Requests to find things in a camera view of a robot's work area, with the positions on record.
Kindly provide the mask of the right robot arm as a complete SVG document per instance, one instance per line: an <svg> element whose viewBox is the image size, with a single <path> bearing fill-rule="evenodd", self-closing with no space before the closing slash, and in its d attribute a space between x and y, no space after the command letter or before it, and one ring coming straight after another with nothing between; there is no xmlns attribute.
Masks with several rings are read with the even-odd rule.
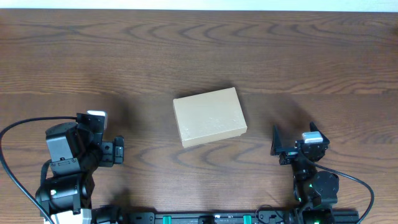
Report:
<svg viewBox="0 0 398 224"><path fill-rule="evenodd" d="M310 123L309 132L294 146L284 147L276 126L272 130L271 155L279 156L279 164L290 165L293 192L298 207L284 214L284 223L334 223L331 208L337 203L339 178L328 171L318 171L316 162L324 155L330 141Z"/></svg>

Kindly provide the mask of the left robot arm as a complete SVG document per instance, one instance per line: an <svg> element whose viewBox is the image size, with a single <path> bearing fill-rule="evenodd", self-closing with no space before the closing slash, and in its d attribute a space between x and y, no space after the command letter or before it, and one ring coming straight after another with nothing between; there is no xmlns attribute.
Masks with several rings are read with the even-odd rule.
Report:
<svg viewBox="0 0 398 224"><path fill-rule="evenodd" d="M50 160L42 166L40 187L35 198L43 207L45 223L122 223L118 207L92 207L95 183L93 173L99 167L124 162L124 138L104 141L108 115L89 110L78 113L73 122L46 130Z"/></svg>

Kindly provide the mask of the cardboard box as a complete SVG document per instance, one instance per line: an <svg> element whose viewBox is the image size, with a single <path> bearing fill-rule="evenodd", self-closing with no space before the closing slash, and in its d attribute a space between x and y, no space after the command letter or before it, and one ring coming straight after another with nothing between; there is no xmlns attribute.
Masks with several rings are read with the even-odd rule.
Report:
<svg viewBox="0 0 398 224"><path fill-rule="evenodd" d="M234 87L176 98L173 108L184 148L237 137L248 129Z"/></svg>

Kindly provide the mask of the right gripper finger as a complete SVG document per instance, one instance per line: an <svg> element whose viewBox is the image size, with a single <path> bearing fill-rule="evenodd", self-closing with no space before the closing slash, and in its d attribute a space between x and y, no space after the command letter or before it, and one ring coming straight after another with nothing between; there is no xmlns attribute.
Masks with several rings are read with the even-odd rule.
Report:
<svg viewBox="0 0 398 224"><path fill-rule="evenodd" d="M316 124L313 121L310 122L310 130L312 133L317 132L317 135L322 138L322 140L325 144L329 143L329 139L318 129L318 127L316 126Z"/></svg>
<svg viewBox="0 0 398 224"><path fill-rule="evenodd" d="M277 129L277 126L274 125L272 129L272 150L281 150L281 149L282 149L282 143L280 140L279 131Z"/></svg>

